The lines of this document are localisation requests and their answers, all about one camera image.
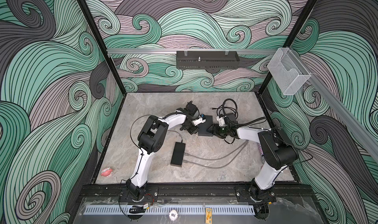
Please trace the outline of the dark grey box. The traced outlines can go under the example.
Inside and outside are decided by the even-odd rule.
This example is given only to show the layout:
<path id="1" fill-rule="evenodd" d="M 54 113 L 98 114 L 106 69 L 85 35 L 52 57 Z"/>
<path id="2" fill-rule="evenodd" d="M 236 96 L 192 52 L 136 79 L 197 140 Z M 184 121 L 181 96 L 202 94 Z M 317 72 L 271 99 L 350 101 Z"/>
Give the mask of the dark grey box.
<path id="1" fill-rule="evenodd" d="M 205 116 L 206 120 L 203 123 L 200 123 L 198 127 L 198 136 L 206 136 L 206 137 L 212 137 L 213 134 L 208 132 L 207 130 L 213 125 L 213 117 L 211 115 Z"/>

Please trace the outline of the black network switch box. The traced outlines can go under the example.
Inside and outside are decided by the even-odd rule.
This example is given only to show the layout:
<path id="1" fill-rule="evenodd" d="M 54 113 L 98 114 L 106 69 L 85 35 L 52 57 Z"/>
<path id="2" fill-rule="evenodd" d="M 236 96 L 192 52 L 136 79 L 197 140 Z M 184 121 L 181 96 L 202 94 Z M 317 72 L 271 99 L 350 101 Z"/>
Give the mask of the black network switch box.
<path id="1" fill-rule="evenodd" d="M 186 144 L 183 142 L 176 142 L 171 157 L 170 165 L 174 167 L 182 167 L 183 158 L 185 154 Z"/>

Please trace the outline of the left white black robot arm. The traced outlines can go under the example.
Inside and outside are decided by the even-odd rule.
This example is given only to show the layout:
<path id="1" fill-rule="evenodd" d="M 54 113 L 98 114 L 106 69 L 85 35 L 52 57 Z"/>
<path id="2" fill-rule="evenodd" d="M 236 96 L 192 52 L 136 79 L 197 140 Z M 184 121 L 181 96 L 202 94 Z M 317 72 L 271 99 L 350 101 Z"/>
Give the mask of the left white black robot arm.
<path id="1" fill-rule="evenodd" d="M 148 115 L 138 134 L 138 143 L 134 143 L 139 150 L 135 169 L 126 181 L 126 187 L 133 199 L 143 199 L 153 157 L 163 146 L 168 130 L 180 126 L 181 130 L 194 134 L 198 132 L 198 125 L 205 122 L 206 116 L 199 112 L 192 101 L 185 108 L 178 108 L 162 117 Z"/>

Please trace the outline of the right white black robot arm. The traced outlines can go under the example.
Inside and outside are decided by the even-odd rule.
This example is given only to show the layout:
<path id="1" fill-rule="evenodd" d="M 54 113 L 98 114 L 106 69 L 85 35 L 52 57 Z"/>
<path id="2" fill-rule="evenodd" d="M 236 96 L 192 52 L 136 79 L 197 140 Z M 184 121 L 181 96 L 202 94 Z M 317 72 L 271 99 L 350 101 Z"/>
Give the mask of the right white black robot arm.
<path id="1" fill-rule="evenodd" d="M 275 181 L 283 170 L 295 165 L 295 161 L 299 159 L 298 150 L 278 127 L 256 127 L 266 121 L 265 117 L 239 123 L 238 105 L 233 99 L 226 99 L 221 106 L 212 109 L 216 111 L 217 123 L 207 129 L 209 133 L 223 140 L 232 138 L 228 144 L 240 139 L 255 142 L 260 146 L 264 163 L 258 175 L 251 181 L 249 193 L 254 202 L 274 202 L 276 198 L 272 192 Z"/>

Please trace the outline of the yellow label tag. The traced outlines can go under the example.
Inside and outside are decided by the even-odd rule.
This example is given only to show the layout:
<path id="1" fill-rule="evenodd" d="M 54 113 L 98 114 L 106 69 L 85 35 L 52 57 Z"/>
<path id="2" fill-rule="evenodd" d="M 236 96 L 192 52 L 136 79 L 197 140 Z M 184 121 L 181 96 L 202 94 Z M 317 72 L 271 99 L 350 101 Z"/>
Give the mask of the yellow label tag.
<path id="1" fill-rule="evenodd" d="M 212 224 L 212 208 L 205 208 L 205 224 Z"/>

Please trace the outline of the round white sticker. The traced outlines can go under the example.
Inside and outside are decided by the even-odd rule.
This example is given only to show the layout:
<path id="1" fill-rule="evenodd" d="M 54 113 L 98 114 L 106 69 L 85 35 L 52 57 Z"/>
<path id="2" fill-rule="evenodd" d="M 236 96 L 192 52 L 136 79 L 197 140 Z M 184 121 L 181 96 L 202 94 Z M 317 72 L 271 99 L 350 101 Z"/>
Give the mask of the round white sticker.
<path id="1" fill-rule="evenodd" d="M 171 210 L 168 215 L 171 221 L 176 221 L 178 219 L 178 212 L 176 210 Z"/>

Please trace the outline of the pink toy left side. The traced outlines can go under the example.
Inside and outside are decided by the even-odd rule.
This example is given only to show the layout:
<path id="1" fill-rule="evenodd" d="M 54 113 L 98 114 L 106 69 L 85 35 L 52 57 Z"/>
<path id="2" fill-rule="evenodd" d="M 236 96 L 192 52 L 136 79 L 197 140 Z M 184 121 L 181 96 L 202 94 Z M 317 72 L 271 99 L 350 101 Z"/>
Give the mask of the pink toy left side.
<path id="1" fill-rule="evenodd" d="M 113 174 L 113 169 L 112 168 L 105 168 L 104 170 L 101 171 L 100 175 L 103 177 L 108 177 Z"/>

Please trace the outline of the black perforated wall tray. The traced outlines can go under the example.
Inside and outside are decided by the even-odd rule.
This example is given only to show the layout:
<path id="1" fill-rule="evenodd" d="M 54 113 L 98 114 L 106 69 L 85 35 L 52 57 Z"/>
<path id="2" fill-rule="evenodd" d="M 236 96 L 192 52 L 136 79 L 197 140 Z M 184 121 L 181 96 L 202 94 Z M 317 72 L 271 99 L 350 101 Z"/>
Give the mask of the black perforated wall tray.
<path id="1" fill-rule="evenodd" d="M 236 51 L 177 51 L 177 69 L 204 69 L 216 72 L 222 69 L 237 69 L 240 58 Z"/>

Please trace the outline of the clear acrylic wall holder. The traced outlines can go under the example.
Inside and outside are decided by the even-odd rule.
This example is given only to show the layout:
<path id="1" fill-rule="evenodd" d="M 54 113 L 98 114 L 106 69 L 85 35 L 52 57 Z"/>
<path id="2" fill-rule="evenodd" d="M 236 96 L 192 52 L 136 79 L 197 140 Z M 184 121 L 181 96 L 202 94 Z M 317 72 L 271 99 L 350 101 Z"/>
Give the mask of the clear acrylic wall holder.
<path id="1" fill-rule="evenodd" d="M 286 96 L 295 95 L 311 77 L 299 54 L 289 47 L 278 48 L 267 67 Z"/>

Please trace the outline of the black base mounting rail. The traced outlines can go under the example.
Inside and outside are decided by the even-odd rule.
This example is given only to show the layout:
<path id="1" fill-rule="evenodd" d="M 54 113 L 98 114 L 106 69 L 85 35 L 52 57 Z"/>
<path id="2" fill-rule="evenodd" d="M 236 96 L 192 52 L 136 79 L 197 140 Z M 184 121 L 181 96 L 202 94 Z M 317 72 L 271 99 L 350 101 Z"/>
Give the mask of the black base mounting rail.
<path id="1" fill-rule="evenodd" d="M 248 182 L 223 183 L 150 183 L 143 196 L 134 197 L 125 184 L 84 185 L 80 198 L 115 198 L 124 202 L 166 202 L 174 198 L 230 198 L 238 202 L 258 203 L 257 195 Z"/>

